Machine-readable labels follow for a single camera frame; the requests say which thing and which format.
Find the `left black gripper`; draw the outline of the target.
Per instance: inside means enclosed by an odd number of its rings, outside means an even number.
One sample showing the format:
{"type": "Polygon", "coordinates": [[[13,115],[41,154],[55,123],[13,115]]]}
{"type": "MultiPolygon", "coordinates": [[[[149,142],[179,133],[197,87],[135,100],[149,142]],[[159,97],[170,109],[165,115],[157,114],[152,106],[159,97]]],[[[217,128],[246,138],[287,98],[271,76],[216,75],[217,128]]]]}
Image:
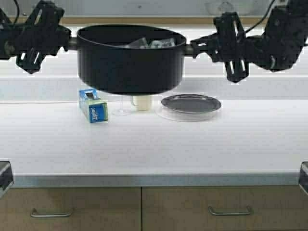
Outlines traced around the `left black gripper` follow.
{"type": "Polygon", "coordinates": [[[41,0],[27,20],[14,26],[9,37],[16,65],[29,74],[38,72],[46,56],[68,50],[71,30],[60,25],[65,10],[49,0],[41,0]]]}

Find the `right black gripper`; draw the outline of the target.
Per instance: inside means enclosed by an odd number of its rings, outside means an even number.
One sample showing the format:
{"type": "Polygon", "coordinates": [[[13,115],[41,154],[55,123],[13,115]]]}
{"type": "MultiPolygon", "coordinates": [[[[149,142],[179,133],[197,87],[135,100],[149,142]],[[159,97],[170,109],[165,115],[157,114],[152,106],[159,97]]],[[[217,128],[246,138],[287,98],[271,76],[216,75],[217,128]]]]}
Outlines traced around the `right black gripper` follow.
{"type": "Polygon", "coordinates": [[[216,33],[194,39],[192,57],[206,53],[212,62],[224,63],[227,80],[238,83],[249,76],[249,62],[244,53],[246,35],[237,12],[225,12],[213,19],[216,33]]]}

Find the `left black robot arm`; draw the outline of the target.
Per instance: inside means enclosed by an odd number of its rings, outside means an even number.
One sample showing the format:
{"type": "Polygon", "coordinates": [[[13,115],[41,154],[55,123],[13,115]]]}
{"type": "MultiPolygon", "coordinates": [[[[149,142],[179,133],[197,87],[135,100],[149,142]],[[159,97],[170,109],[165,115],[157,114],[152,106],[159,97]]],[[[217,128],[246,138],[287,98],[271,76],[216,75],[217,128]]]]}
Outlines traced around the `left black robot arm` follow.
{"type": "Polygon", "coordinates": [[[12,22],[0,11],[0,59],[16,57],[16,65],[29,74],[40,70],[46,56],[68,50],[71,30],[60,25],[65,10],[49,0],[37,3],[23,23],[12,22]]]}

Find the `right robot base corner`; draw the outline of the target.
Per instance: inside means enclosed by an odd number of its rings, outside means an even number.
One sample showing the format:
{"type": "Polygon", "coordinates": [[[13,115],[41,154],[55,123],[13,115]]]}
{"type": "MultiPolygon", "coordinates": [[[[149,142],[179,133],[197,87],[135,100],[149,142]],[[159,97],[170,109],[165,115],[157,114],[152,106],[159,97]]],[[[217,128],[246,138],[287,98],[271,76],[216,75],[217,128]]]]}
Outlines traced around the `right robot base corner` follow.
{"type": "Polygon", "coordinates": [[[307,194],[308,193],[308,162],[302,162],[299,172],[298,185],[307,194]]]}

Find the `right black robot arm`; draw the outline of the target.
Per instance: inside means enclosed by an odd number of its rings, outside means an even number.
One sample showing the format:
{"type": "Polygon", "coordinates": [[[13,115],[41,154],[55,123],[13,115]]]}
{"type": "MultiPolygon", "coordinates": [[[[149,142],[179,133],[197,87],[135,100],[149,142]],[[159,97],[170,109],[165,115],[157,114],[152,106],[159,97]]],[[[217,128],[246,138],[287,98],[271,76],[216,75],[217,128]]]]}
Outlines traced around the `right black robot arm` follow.
{"type": "Polygon", "coordinates": [[[192,57],[206,53],[212,62],[224,63],[227,80],[238,83],[249,76],[250,63],[273,73],[292,68],[308,39],[308,2],[290,0],[269,7],[264,32],[248,36],[238,13],[215,17],[214,34],[190,42],[192,57]]]}

